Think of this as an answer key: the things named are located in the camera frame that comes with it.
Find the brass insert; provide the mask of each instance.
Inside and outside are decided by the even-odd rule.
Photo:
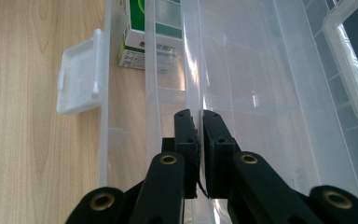
[[[246,154],[246,155],[241,156],[241,161],[248,163],[248,164],[256,164],[257,158],[252,155]]]
[[[162,156],[162,157],[159,159],[159,161],[160,161],[162,164],[171,165],[171,164],[176,163],[177,159],[176,159],[176,157],[174,157],[174,156],[167,155],[167,156]]]
[[[324,198],[337,208],[350,209],[353,204],[349,198],[333,190],[325,190]]]
[[[97,195],[95,195],[89,206],[94,211],[103,211],[106,208],[112,206],[112,204],[115,202],[115,197],[108,192],[102,192]]]

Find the transparent plastic container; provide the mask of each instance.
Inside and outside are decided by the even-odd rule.
[[[162,18],[164,7],[181,10],[181,22]],[[173,137],[174,113],[190,108],[202,133],[208,109],[291,188],[308,195],[332,185],[358,197],[358,59],[341,26],[356,8],[353,0],[146,0],[148,159]],[[182,29],[168,72],[157,67],[158,23]],[[186,202],[186,222],[229,223],[224,201],[200,198]]]
[[[142,181],[147,169],[146,162],[129,156],[138,147],[138,156],[145,157],[145,147],[131,143],[134,138],[139,142],[139,134],[127,130],[117,117],[117,109],[123,105],[117,99],[115,77],[125,76],[128,68],[117,66],[116,55],[129,18],[124,8],[114,2],[117,1],[106,1],[103,29],[97,29],[94,37],[63,53],[57,111],[73,115],[101,108],[100,159],[96,169],[99,187],[125,191]]]

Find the wood grain surface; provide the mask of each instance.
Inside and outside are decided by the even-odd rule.
[[[145,179],[145,71],[111,64],[109,127],[124,134],[109,147],[108,185],[128,190]]]
[[[0,223],[63,223],[84,194],[98,187],[100,110],[57,114],[56,86],[63,51],[103,28],[104,4],[0,0]],[[120,90],[134,91],[138,103],[132,105],[142,114],[145,77],[127,73]],[[128,112],[132,105],[116,121],[138,130],[142,137],[131,144],[143,148],[145,120],[125,117],[136,115]]]

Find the clear plastic box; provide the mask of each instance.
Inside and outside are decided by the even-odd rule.
[[[358,63],[339,42],[358,1],[327,2],[146,0],[148,159],[173,137],[174,113],[190,108],[202,130],[208,109],[291,188],[332,185],[358,197],[358,88],[345,75]],[[180,25],[159,16],[162,6],[181,8]],[[157,69],[157,23],[183,30],[169,72]],[[186,221],[227,222],[222,203],[188,202]]]

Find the wooden table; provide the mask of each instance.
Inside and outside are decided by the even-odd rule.
[[[63,51],[103,28],[104,4],[0,0],[0,223],[63,223],[98,187],[100,110],[58,114],[56,86]],[[131,148],[143,151],[145,75],[124,70],[113,100],[131,103],[116,109],[117,125],[135,131]]]

